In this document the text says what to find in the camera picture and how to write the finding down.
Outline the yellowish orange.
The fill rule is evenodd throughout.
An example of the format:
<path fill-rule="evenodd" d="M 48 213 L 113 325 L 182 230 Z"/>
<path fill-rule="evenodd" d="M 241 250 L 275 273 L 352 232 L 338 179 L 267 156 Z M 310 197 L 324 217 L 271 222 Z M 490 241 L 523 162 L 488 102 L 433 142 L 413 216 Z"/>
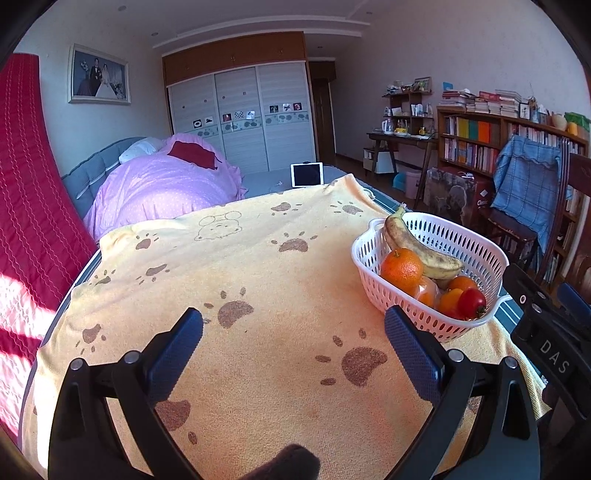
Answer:
<path fill-rule="evenodd" d="M 462 289 L 451 289 L 444 292 L 439 299 L 437 310 L 447 317 L 461 320 L 462 315 L 459 313 L 458 304 L 463 293 Z"/>

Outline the red tomato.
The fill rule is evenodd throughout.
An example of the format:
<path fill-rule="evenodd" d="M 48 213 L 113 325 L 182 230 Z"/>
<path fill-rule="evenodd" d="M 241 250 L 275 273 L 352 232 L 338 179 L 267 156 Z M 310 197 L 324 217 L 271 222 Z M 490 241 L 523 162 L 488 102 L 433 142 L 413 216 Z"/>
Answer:
<path fill-rule="evenodd" d="M 486 297 L 477 288 L 465 290 L 460 295 L 456 308 L 460 320 L 479 319 L 486 313 L 486 309 Z"/>

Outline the mandarin with stem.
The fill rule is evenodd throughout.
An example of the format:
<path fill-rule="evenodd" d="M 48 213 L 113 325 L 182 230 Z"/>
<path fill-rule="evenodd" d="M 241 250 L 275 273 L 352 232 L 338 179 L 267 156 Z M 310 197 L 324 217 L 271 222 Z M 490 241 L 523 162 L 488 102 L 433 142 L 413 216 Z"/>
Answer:
<path fill-rule="evenodd" d="M 414 295 L 424 274 L 419 256 L 407 248 L 394 248 L 381 265 L 383 279 L 409 295 Z"/>

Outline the spotted ripe banana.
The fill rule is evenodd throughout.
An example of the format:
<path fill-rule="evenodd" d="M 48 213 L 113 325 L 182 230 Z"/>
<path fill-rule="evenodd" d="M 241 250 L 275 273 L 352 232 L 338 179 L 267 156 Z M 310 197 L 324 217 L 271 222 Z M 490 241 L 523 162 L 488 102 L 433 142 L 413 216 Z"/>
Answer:
<path fill-rule="evenodd" d="M 422 244 L 405 224 L 405 214 L 406 204 L 403 203 L 384 221 L 383 235 L 390 248 L 407 248 L 415 252 L 424 264 L 424 275 L 431 279 L 452 280 L 458 276 L 464 263 Z"/>

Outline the dark carved wooden chair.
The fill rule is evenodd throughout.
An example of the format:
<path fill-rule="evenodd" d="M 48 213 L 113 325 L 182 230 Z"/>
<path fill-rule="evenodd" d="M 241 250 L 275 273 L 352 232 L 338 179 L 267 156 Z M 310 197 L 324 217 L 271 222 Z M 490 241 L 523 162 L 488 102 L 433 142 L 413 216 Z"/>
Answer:
<path fill-rule="evenodd" d="M 575 153 L 568 143 L 562 148 L 557 203 L 550 239 L 536 281 L 552 293 L 571 272 L 590 211 L 590 158 L 586 143 Z"/>

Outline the far wooden chair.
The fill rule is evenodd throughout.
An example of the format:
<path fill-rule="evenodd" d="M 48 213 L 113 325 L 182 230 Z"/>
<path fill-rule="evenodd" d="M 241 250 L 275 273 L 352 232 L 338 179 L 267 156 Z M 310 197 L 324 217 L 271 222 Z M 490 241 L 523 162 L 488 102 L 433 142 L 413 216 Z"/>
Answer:
<path fill-rule="evenodd" d="M 511 263 L 527 272 L 538 247 L 537 234 L 499 209 L 483 207 L 479 213 L 489 238 L 501 247 Z"/>

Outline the white plastic basket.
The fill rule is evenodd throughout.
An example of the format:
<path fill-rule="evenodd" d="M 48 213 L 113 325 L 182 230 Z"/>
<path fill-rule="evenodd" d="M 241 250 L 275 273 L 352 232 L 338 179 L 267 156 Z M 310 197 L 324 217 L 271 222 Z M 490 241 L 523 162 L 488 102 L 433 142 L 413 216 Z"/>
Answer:
<path fill-rule="evenodd" d="M 423 275 L 446 286 L 458 276 L 472 279 L 486 299 L 480 317 L 459 320 L 444 315 L 382 276 L 382 266 L 393 249 L 406 248 L 423 263 Z M 386 219 L 376 218 L 353 242 L 352 259 L 359 270 L 363 289 L 377 310 L 386 312 L 399 305 L 415 325 L 432 333 L 442 343 L 494 319 L 502 302 L 503 274 L 509 260 L 492 241 L 461 225 L 423 212 L 401 207 Z"/>

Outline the blue plaid cloth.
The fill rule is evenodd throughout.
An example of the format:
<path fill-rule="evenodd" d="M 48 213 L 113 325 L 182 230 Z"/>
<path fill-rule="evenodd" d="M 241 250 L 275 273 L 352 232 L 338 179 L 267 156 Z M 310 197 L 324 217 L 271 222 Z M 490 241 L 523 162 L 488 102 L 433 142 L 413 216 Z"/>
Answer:
<path fill-rule="evenodd" d="M 558 147 L 519 135 L 507 142 L 497 158 L 492 207 L 533 230 L 541 254 L 550 239 L 561 164 Z"/>

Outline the yellow paw print towel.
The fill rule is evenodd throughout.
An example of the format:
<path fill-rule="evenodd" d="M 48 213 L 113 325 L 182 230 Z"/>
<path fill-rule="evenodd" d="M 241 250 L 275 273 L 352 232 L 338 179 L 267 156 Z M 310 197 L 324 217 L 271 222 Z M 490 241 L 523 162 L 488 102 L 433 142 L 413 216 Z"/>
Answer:
<path fill-rule="evenodd" d="M 21 446 L 45 471 L 69 363 L 117 361 L 187 308 L 204 336 L 156 407 L 207 479 L 236 479 L 300 444 L 324 479 L 381 479 L 431 406 L 416 393 L 351 256 L 382 209 L 352 176 L 175 220 L 122 227 L 37 355 Z"/>

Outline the dog picture bag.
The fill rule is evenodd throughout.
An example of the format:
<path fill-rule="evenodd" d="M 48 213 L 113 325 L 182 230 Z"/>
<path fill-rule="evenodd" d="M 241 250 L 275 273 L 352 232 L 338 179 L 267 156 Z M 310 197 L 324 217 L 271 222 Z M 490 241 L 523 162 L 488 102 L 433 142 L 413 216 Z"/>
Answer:
<path fill-rule="evenodd" d="M 493 180 L 452 166 L 433 167 L 427 172 L 424 203 L 429 212 L 476 230 L 481 208 L 495 195 Z"/>

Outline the red quilted bedspread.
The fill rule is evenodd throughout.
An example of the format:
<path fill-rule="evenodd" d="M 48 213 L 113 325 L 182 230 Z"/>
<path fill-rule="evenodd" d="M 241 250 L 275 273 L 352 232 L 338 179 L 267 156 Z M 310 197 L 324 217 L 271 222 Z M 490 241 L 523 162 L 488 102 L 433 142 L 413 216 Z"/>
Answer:
<path fill-rule="evenodd" d="M 10 440 L 37 351 L 95 250 L 53 158 L 39 58 L 15 53 L 1 70 L 1 428 Z"/>

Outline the wooden bookshelf with books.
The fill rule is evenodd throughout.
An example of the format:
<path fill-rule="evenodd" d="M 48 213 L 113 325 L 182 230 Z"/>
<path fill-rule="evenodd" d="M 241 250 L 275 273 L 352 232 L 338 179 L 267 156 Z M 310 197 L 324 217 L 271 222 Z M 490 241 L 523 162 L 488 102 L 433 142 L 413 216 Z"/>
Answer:
<path fill-rule="evenodd" d="M 570 169 L 574 156 L 587 154 L 587 140 L 511 91 L 448 90 L 437 115 L 439 164 L 428 174 L 428 205 L 552 284 L 567 269 L 577 230 L 580 195 Z"/>

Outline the pink purple duvet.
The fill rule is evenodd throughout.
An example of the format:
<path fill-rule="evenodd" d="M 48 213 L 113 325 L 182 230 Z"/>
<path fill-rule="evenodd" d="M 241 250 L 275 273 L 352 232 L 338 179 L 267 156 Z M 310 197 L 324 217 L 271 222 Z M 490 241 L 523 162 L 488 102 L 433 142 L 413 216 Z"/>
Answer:
<path fill-rule="evenodd" d="M 207 145 L 221 165 L 207 170 L 168 155 L 175 141 Z M 193 211 L 242 200 L 242 174 L 197 135 L 175 134 L 156 153 L 137 157 L 109 174 L 83 218 L 94 240 L 130 224 L 173 219 Z"/>

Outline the grey padded headboard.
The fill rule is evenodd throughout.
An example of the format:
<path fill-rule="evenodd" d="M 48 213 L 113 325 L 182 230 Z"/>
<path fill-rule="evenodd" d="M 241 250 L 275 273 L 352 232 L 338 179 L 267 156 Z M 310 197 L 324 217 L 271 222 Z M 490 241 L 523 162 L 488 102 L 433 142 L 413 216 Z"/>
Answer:
<path fill-rule="evenodd" d="M 98 190 L 109 174 L 120 166 L 119 156 L 139 140 L 143 140 L 143 137 L 130 137 L 116 141 L 95 152 L 61 177 L 69 198 L 81 219 L 90 210 Z"/>

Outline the grey mattress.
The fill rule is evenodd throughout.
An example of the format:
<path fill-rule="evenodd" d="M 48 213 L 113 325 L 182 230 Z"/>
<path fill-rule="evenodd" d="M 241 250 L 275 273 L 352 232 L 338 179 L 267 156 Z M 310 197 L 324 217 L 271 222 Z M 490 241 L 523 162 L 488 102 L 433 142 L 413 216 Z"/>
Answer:
<path fill-rule="evenodd" d="M 331 183 L 346 172 L 335 166 L 324 166 L 325 184 Z M 293 188 L 291 183 L 290 168 L 276 171 L 245 174 L 242 177 L 242 186 L 245 187 L 245 198 L 253 198 L 266 194 L 283 193 Z"/>

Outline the dark red pillow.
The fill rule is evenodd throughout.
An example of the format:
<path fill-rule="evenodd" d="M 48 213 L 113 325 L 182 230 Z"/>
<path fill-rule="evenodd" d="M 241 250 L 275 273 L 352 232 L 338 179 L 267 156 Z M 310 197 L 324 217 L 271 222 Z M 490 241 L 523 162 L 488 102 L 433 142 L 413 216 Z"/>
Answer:
<path fill-rule="evenodd" d="M 214 150 L 197 143 L 175 141 L 168 155 L 207 170 L 217 170 L 221 165 Z"/>

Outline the white pillow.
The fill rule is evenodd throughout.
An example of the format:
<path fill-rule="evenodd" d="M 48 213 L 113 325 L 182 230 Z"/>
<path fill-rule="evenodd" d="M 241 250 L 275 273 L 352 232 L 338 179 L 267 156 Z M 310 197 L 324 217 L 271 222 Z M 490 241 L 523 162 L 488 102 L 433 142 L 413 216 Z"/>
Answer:
<path fill-rule="evenodd" d="M 118 157 L 120 164 L 127 163 L 137 157 L 148 156 L 159 151 L 165 142 L 154 137 L 145 137 L 131 144 Z"/>

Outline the dark wooden desk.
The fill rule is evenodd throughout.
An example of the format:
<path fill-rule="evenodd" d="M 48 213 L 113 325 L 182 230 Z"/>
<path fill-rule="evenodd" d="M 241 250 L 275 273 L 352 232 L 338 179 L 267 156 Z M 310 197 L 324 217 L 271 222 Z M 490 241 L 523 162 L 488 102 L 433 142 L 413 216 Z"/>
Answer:
<path fill-rule="evenodd" d="M 423 200 L 427 172 L 430 168 L 432 154 L 438 140 L 435 128 L 435 114 L 429 103 L 433 94 L 433 79 L 430 76 L 416 78 L 411 83 L 396 81 L 386 88 L 382 98 L 388 101 L 384 107 L 381 125 L 370 131 L 367 136 L 373 146 L 370 149 L 369 171 L 379 175 L 379 159 L 382 152 L 387 152 L 391 161 L 391 174 L 399 173 L 399 166 L 418 172 L 416 181 L 417 193 L 414 207 Z M 400 146 L 408 146 L 423 151 L 420 165 L 397 157 Z"/>

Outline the white tablet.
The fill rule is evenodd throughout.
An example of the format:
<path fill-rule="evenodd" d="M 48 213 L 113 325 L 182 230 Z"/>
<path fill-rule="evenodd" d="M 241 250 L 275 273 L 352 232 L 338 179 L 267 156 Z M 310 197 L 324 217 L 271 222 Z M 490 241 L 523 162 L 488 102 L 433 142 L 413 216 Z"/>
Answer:
<path fill-rule="evenodd" d="M 322 162 L 304 162 L 290 165 L 291 186 L 308 188 L 325 183 Z"/>

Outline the white sliding wardrobe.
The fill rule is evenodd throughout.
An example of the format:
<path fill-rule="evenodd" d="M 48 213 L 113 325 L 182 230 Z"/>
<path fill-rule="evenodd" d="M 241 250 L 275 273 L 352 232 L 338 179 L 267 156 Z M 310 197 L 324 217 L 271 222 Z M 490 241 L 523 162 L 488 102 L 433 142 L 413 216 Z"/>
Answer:
<path fill-rule="evenodd" d="M 244 174 L 317 159 L 303 33 L 218 40 L 162 64 L 174 133 L 208 142 Z"/>

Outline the framed wedding photo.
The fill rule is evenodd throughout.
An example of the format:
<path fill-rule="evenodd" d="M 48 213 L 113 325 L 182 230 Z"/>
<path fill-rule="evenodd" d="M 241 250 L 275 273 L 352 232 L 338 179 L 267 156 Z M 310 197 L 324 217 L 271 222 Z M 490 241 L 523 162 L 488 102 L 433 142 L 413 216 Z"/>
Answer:
<path fill-rule="evenodd" d="M 68 63 L 69 103 L 131 104 L 127 61 L 73 44 Z"/>

